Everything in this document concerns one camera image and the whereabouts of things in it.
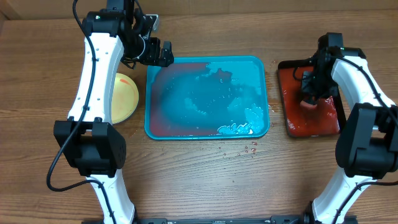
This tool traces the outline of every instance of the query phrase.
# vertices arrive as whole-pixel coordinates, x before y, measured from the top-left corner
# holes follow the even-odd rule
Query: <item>white arm segment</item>
[[[106,33],[92,33],[90,39],[94,45],[96,58],[95,79],[91,91],[90,110],[86,112],[83,121],[94,121],[96,117],[102,118],[102,122],[112,124],[112,95],[116,71],[123,56],[124,47],[119,36],[110,37]],[[79,90],[68,118],[73,116],[78,121],[85,104],[88,85],[93,68],[90,45],[85,39],[85,62],[81,73]]]
[[[379,85],[373,79],[373,76],[368,69],[368,62],[366,59],[354,56],[345,56],[344,58],[354,62],[359,66],[362,66],[363,70],[371,78],[377,92],[381,94],[381,99],[383,102],[387,106],[395,105],[395,103],[383,93]],[[331,77],[343,90],[343,94],[351,110],[353,109],[355,103],[370,103],[373,106],[381,106],[377,99],[375,99],[374,93],[369,86],[368,81],[366,81],[365,76],[354,66],[340,59],[336,59],[331,71]]]
[[[376,181],[372,180],[372,177],[365,177],[356,175],[354,177],[347,177],[344,169],[338,167],[335,174],[329,181],[328,185],[312,203],[312,212],[316,221],[320,221],[322,224],[331,224],[337,210],[341,204],[348,197],[351,191],[356,187],[357,184],[362,182]],[[361,187],[361,190],[357,190],[349,202],[345,205],[343,211],[337,219],[337,223],[343,223],[344,217],[354,204],[355,200],[367,189],[369,185]]]
[[[132,223],[135,208],[127,194],[121,169],[116,171],[113,178],[109,178],[107,175],[91,175],[91,177],[87,177],[86,179],[98,180],[103,183],[117,224]],[[96,183],[91,183],[91,185],[97,194],[102,211],[104,211],[104,224],[113,224],[102,190],[98,188],[98,184]]]

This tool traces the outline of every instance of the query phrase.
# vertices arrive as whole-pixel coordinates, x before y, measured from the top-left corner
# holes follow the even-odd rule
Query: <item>wooden tabletop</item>
[[[384,93],[398,102],[398,11],[289,12],[161,18],[153,36],[180,56],[255,55],[266,68],[271,127],[260,139],[154,141],[144,132],[146,67],[119,72],[138,85],[134,115],[115,125],[127,142],[123,176],[140,217],[243,218],[299,214],[331,179],[337,136],[287,136],[277,86],[282,60],[303,59],[326,32],[360,47]],[[0,34],[0,222],[79,223],[103,216],[90,185],[45,184],[59,150],[56,119],[72,106],[83,65],[74,20],[6,21]],[[245,147],[256,153],[245,153]],[[53,184],[84,178],[62,156]],[[388,174],[384,180],[398,179]],[[360,223],[398,223],[398,188],[370,187],[349,211]]]

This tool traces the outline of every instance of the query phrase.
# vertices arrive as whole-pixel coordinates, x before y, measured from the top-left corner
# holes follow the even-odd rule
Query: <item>red liquid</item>
[[[312,70],[313,67],[298,68],[295,75],[297,78],[302,78],[304,71]],[[293,68],[279,70],[279,80],[288,132],[291,136],[307,137],[339,133],[340,127],[332,97],[320,99],[315,109],[305,109],[300,106],[303,100],[301,82],[293,78]]]

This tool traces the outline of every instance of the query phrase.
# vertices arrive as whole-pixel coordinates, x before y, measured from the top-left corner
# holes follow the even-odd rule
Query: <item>blue plastic tray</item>
[[[147,71],[152,139],[258,138],[269,129],[264,65],[254,56],[175,58]]]

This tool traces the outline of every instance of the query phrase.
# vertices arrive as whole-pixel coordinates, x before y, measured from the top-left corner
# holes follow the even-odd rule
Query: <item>yellow plate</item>
[[[138,105],[137,85],[126,75],[117,73],[112,97],[112,123],[120,123],[130,117]]]

